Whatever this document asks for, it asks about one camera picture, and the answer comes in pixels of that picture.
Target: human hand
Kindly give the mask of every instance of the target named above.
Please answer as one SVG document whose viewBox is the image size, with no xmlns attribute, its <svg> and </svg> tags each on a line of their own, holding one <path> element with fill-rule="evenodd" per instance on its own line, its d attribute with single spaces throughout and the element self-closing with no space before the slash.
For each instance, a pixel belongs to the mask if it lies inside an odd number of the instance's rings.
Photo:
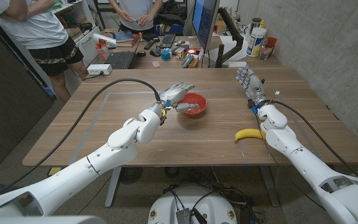
<svg viewBox="0 0 358 224">
<path fill-rule="evenodd" d="M 132 18 L 132 16 L 129 15 L 129 13 L 126 12 L 125 10 L 119 10 L 119 11 L 117 11 L 117 14 L 119 15 L 119 17 L 121 17 L 121 19 L 124 19 L 127 22 L 134 22 L 135 21 Z"/>
<path fill-rule="evenodd" d="M 146 26 L 149 22 L 153 21 L 154 16 L 151 14 L 143 15 L 139 18 L 139 25 L 141 27 Z"/>
</svg>

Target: shorts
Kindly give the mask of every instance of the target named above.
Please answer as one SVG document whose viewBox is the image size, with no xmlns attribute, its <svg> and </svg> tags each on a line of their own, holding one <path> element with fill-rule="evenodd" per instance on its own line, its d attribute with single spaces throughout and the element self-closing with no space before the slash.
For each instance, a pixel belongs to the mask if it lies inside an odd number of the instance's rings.
<svg viewBox="0 0 358 224">
<path fill-rule="evenodd" d="M 29 52 L 50 77 L 61 74 L 68 69 L 67 64 L 77 63 L 84 57 L 71 37 L 68 37 L 67 41 L 60 46 L 29 49 Z"/>
</svg>

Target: gray shirt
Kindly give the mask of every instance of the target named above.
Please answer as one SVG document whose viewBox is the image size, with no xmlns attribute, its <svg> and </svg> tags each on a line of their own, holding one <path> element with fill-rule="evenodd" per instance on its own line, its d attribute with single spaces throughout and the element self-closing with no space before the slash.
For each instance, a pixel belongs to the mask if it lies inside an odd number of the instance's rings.
<svg viewBox="0 0 358 224">
<path fill-rule="evenodd" d="M 10 0 L 0 0 L 0 15 L 9 7 Z M 26 0 L 30 6 L 36 0 Z M 57 47 L 66 42 L 68 34 L 58 18 L 49 10 L 29 17 L 21 22 L 15 19 L 1 19 L 0 25 L 20 41 L 27 49 Z"/>
<path fill-rule="evenodd" d="M 153 7 L 153 0 L 120 0 L 119 8 L 128 12 L 132 18 L 139 20 L 143 15 L 150 13 Z M 136 22 L 126 22 L 119 18 L 121 24 L 134 30 L 147 30 L 153 28 L 153 21 L 141 27 Z"/>
</svg>

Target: desk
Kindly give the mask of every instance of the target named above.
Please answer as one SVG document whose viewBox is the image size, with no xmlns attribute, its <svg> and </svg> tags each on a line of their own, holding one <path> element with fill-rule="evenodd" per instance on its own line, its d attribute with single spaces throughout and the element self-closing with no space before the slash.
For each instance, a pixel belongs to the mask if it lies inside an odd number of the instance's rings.
<svg viewBox="0 0 358 224">
<path fill-rule="evenodd" d="M 264 87 L 268 97 L 280 90 L 279 101 L 306 117 L 345 161 L 358 164 L 358 141 L 294 69 L 275 65 L 275 58 L 245 60 L 250 65 L 251 62 L 264 63 L 264 67 L 251 67 L 266 80 Z M 26 155 L 23 165 L 33 166 L 41 160 L 61 140 L 100 88 L 119 78 L 138 78 L 158 91 L 176 82 L 193 83 L 196 88 L 192 91 L 204 95 L 208 107 L 198 118 L 169 111 L 165 124 L 158 128 L 153 141 L 147 145 L 138 144 L 138 157 L 126 166 L 274 166 L 261 140 L 242 139 L 234 143 L 238 130 L 258 127 L 255 116 L 247 108 L 244 90 L 234 79 L 235 74 L 235 68 L 172 70 L 162 66 L 156 69 L 113 70 L 109 76 L 84 81 Z M 125 82 L 111 86 L 97 97 L 72 134 L 42 165 L 64 167 L 87 156 L 103 145 L 112 132 L 121 128 L 124 121 L 137 118 L 154 101 L 151 91 L 139 83 Z M 302 144 L 325 163 L 340 164 L 301 119 L 280 105 L 277 108 L 287 116 L 288 125 Z M 289 160 L 279 152 L 272 150 L 272 153 L 280 164 L 290 165 Z M 111 205 L 118 177 L 119 168 L 113 170 L 110 201 L 107 200 L 106 205 Z"/>
</svg>

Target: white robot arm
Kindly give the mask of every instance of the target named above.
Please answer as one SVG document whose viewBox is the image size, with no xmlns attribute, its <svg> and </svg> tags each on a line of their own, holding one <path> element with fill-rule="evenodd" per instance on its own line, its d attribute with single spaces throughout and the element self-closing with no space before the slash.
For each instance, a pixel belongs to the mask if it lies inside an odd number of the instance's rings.
<svg viewBox="0 0 358 224">
<path fill-rule="evenodd" d="M 249 67 L 240 68 L 236 79 L 250 98 L 250 109 L 264 121 L 260 128 L 266 133 L 269 146 L 291 161 L 336 223 L 357 223 L 358 178 L 332 170 L 297 140 L 285 115 L 266 98 L 264 81 L 260 81 Z"/>
<path fill-rule="evenodd" d="M 139 120 L 128 119 L 96 151 L 45 180 L 0 195 L 0 218 L 51 215 L 101 174 L 135 159 L 138 155 L 136 142 L 149 143 L 158 126 L 165 121 L 167 105 L 176 108 L 178 101 L 194 87 L 186 83 L 171 86 L 160 94 L 161 101 L 143 110 Z"/>
</svg>

